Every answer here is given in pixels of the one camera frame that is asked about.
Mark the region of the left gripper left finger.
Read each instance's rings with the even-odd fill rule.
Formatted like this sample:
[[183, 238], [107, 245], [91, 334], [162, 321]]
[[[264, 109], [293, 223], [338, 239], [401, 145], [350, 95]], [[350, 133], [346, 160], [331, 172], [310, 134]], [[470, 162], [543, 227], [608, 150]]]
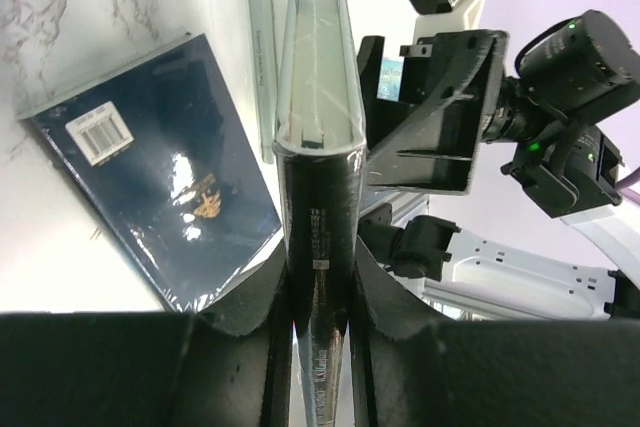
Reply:
[[285, 250], [199, 313], [5, 314], [5, 426], [284, 426]]

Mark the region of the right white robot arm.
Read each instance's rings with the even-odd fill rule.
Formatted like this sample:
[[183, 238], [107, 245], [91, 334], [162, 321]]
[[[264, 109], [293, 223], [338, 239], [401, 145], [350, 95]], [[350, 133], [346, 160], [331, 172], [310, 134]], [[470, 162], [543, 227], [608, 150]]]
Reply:
[[599, 123], [638, 100], [638, 53], [596, 10], [528, 43], [514, 75], [504, 71], [507, 42], [496, 30], [422, 36], [401, 48], [399, 94], [388, 100], [379, 95], [385, 40], [362, 40], [367, 183], [465, 194], [478, 146], [512, 143], [501, 173], [548, 217], [581, 232], [611, 267], [528, 253], [429, 215], [398, 227], [389, 204], [363, 213], [360, 237], [388, 273], [419, 280], [422, 298], [488, 318], [637, 318], [639, 205]]

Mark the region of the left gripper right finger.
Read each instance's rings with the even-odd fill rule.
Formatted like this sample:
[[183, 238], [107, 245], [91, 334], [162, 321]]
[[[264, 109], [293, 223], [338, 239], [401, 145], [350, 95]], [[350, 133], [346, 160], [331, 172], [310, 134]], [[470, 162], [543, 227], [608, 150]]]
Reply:
[[639, 422], [635, 321], [454, 321], [358, 243], [349, 327], [359, 426]]

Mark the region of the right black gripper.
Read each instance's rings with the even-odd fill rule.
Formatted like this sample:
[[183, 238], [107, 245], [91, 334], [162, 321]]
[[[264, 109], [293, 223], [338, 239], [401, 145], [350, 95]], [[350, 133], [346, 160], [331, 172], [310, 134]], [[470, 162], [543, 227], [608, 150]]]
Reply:
[[621, 204], [623, 158], [598, 124], [639, 99], [639, 55], [627, 35], [588, 10], [529, 42], [515, 76], [503, 79], [508, 40], [466, 30], [403, 46], [399, 94], [387, 100], [378, 94], [385, 39], [362, 39], [368, 186], [464, 195], [481, 141], [513, 143], [500, 171], [549, 217]]

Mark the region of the blue ocean cover book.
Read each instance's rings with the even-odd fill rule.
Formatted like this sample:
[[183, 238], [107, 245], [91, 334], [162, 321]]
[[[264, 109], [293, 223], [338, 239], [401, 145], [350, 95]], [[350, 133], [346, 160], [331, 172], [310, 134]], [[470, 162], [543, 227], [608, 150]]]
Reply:
[[404, 60], [384, 57], [381, 62], [377, 97], [383, 100], [399, 99]]

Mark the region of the black file folder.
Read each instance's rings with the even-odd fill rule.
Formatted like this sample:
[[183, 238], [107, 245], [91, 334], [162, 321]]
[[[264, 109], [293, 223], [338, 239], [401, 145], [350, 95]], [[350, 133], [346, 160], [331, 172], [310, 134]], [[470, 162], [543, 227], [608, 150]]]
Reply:
[[366, 157], [347, 0], [288, 0], [274, 153], [305, 418], [335, 422]]

